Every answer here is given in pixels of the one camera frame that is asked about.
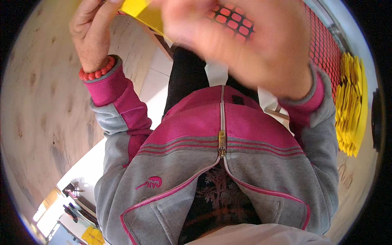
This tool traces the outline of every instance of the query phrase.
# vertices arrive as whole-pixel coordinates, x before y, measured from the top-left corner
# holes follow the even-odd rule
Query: zipper
[[[299,198],[296,198],[295,196],[286,194],[286,193],[284,193],[284,192],[265,190],[265,189],[262,189],[262,188],[255,187],[255,186],[253,186],[253,185],[249,185],[249,184],[247,184],[247,183],[245,183],[245,182],[242,182],[242,181],[240,181],[239,179],[237,179],[237,178],[230,172],[229,167],[228,167],[228,165],[227,165],[227,158],[226,158],[226,131],[225,131],[225,130],[226,130],[226,121],[225,121],[225,102],[224,102],[224,100],[223,100],[224,92],[225,92],[225,86],[222,85],[221,103],[220,103],[220,120],[221,120],[221,128],[220,128],[220,130],[219,130],[219,132],[218,132],[218,139],[219,139],[219,140],[218,140],[218,141],[219,141],[219,144],[218,144],[218,152],[219,152],[218,159],[219,159],[219,158],[223,159],[223,162],[224,162],[224,165],[225,165],[225,169],[226,169],[227,174],[228,174],[235,182],[239,183],[240,185],[244,186],[245,188],[248,188],[248,189],[250,189],[250,190],[252,190],[252,191],[256,191],[256,192],[258,192],[258,193],[267,194],[267,195],[271,195],[271,196],[279,196],[279,197],[287,198],[287,199],[290,199],[290,200],[293,200],[293,201],[297,201],[297,202],[299,202],[299,203],[304,204],[304,205],[306,206],[306,208],[307,208],[307,215],[306,215],[305,222],[304,222],[304,224],[302,225],[301,229],[305,230],[305,229],[306,229],[306,226],[307,226],[308,223],[309,223],[309,219],[310,219],[310,208],[309,208],[309,206],[308,206],[304,201],[302,201],[302,200],[299,199]]]
[[[220,103],[220,129],[221,130],[219,130],[219,132],[218,132],[218,138],[219,138],[219,140],[218,140],[218,153],[219,154],[218,154],[218,157],[217,157],[216,161],[212,165],[210,165],[210,166],[200,170],[196,174],[194,174],[192,177],[190,177],[188,180],[186,180],[182,184],[177,185],[176,187],[174,187],[174,188],[172,188],[172,189],[170,189],[168,191],[165,191],[164,193],[161,193],[161,194],[158,194],[156,196],[153,196],[153,197],[151,197],[149,199],[146,199],[146,200],[144,200],[142,202],[139,202],[138,204],[133,205],[132,207],[127,208],[123,212],[122,216],[125,213],[127,213],[127,212],[129,212],[129,211],[131,211],[133,209],[136,209],[136,208],[141,207],[143,205],[149,204],[149,203],[151,203],[153,201],[162,199],[162,198],[164,198],[166,196],[170,196],[171,194],[181,190],[182,188],[187,186],[190,182],[192,182],[197,176],[201,175],[205,171],[207,171],[207,170],[213,168],[215,165],[217,165],[219,163],[219,161],[226,155],[225,105],[224,105],[224,101],[223,101],[223,93],[224,93],[224,91],[225,91],[225,86],[222,85],[221,103]]]
[[[225,93],[225,86],[222,85],[221,103],[220,103],[220,122],[221,128],[218,131],[218,155],[224,158],[226,155],[226,121],[225,121],[225,101],[223,95]]]

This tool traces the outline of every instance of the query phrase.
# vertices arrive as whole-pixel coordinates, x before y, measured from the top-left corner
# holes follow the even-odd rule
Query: zipper slider
[[[218,139],[218,153],[223,158],[226,155],[226,131],[219,130]]]

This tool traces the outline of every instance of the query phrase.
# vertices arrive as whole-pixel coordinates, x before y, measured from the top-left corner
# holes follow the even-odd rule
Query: embroidered logo
[[[158,176],[149,177],[146,182],[136,187],[136,190],[142,186],[147,186],[148,188],[159,188],[162,185],[162,179]]]

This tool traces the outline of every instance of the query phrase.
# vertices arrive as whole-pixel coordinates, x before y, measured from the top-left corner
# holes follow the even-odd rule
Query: white fabric
[[[270,244],[291,244],[291,245],[331,245],[331,241],[326,236],[319,236],[297,228],[279,225],[263,224],[251,225],[240,224],[226,226],[207,236],[199,238],[186,245],[270,245]]]

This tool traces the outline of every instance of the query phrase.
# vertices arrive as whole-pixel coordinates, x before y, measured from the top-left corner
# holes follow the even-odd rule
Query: pink piping
[[[167,151],[160,151],[160,152],[154,152],[154,151],[139,151],[138,154],[139,154],[139,153],[142,153],[142,152],[147,152],[147,153],[152,153],[152,154],[162,154],[162,153],[166,153],[166,152],[168,152],[168,151],[171,151],[172,149],[176,149],[176,148],[179,148],[179,147],[188,147],[188,146],[190,146],[190,147],[216,148],[216,145],[178,145],[178,146],[175,146],[175,147],[170,148],[170,149],[167,150]]]
[[[266,147],[269,147],[269,148],[271,148],[271,149],[274,149],[274,150],[280,151],[280,152],[289,152],[289,151],[294,151],[294,150],[302,150],[300,146],[296,146],[295,148],[290,149],[290,150],[281,150],[281,149],[277,149],[277,148],[275,148],[275,147],[273,147],[273,146],[270,146],[270,145],[267,145],[267,144],[263,144],[263,143],[248,143],[248,142],[245,143],[245,142],[238,142],[238,141],[231,141],[231,140],[228,140],[227,143],[241,143],[241,144],[244,144],[244,145],[260,145],[260,146],[266,146]]]
[[[299,154],[305,155],[304,152],[294,152],[294,153],[291,153],[291,154],[279,154],[279,153],[276,153],[276,152],[274,152],[274,151],[272,151],[272,150],[261,149],[261,148],[253,148],[253,147],[230,146],[230,148],[249,149],[249,150],[259,150],[259,151],[269,151],[269,152],[272,152],[272,153],[274,153],[275,155],[279,155],[279,156],[294,156],[294,155],[299,155]]]
[[[299,202],[299,203],[304,204],[304,205],[306,206],[307,212],[306,212],[306,220],[305,220],[305,222],[303,223],[301,229],[302,229],[302,230],[305,230],[305,229],[306,229],[306,226],[308,225],[309,220],[310,220],[310,208],[309,208],[309,205],[306,204],[304,201],[302,201],[302,200],[299,199],[299,198],[296,198],[295,196],[292,196],[292,195],[289,195],[289,194],[286,194],[286,193],[283,193],[283,192],[265,190],[265,189],[261,189],[261,188],[255,187],[255,186],[253,186],[253,185],[249,185],[249,184],[247,184],[247,183],[245,183],[245,182],[242,182],[242,181],[238,180],[236,177],[234,177],[234,176],[231,174],[231,172],[228,171],[228,168],[226,168],[226,171],[227,171],[227,173],[230,175],[230,177],[231,177],[232,179],[234,179],[236,182],[240,183],[241,185],[243,185],[244,187],[246,187],[246,188],[248,188],[248,189],[250,189],[250,190],[252,190],[252,191],[256,191],[256,192],[258,192],[258,193],[262,193],[262,194],[266,194],[266,195],[271,195],[271,196],[279,196],[279,197],[283,197],[283,198],[290,199],[290,200],[297,201],[297,202]]]
[[[155,146],[149,146],[149,145],[147,145],[147,146],[142,146],[141,149],[144,149],[144,148],[165,149],[165,148],[169,148],[170,146],[175,145],[175,144],[177,144],[177,143],[180,143],[180,142],[187,142],[187,141],[197,142],[197,143],[214,143],[214,142],[218,142],[218,140],[213,140],[213,141],[180,140],[180,141],[174,142],[174,143],[172,143],[172,144],[170,144],[170,145],[168,145],[168,146],[164,146],[164,147],[155,147]]]
[[[142,201],[142,202],[140,202],[140,203],[138,203],[138,204],[136,204],[136,205],[134,205],[134,206],[132,206],[132,207],[127,208],[127,209],[120,215],[120,220],[121,220],[121,225],[122,225],[122,227],[124,228],[124,231],[128,234],[129,239],[131,240],[131,242],[132,242],[133,244],[136,245],[135,239],[133,238],[131,232],[129,232],[127,226],[126,226],[125,223],[124,223],[123,216],[124,216],[126,213],[128,213],[128,212],[130,212],[130,211],[132,211],[133,209],[136,209],[136,208],[138,208],[138,207],[141,207],[141,206],[144,206],[144,205],[146,205],[146,204],[149,204],[149,203],[151,203],[151,202],[153,202],[153,201],[156,201],[156,200],[165,198],[165,197],[167,197],[167,196],[170,196],[170,195],[176,193],[177,191],[179,191],[179,190],[185,188],[185,187],[186,187],[187,185],[189,185],[190,182],[192,182],[198,175],[200,175],[201,173],[203,173],[203,172],[209,170],[210,168],[212,168],[212,167],[214,167],[216,164],[218,164],[218,163],[219,163],[219,160],[220,160],[220,158],[218,158],[212,166],[208,166],[208,167],[206,167],[206,168],[200,170],[200,171],[197,172],[194,176],[192,176],[191,178],[189,178],[187,181],[185,181],[185,182],[182,183],[181,185],[178,185],[178,186],[176,186],[176,187],[174,187],[174,188],[172,188],[172,189],[170,189],[170,190],[168,190],[168,191],[166,191],[166,192],[164,192],[164,193],[161,193],[161,194],[159,194],[159,195],[157,195],[157,196],[154,196],[154,197],[149,198],[149,199],[147,199],[147,200],[145,200],[145,201]]]

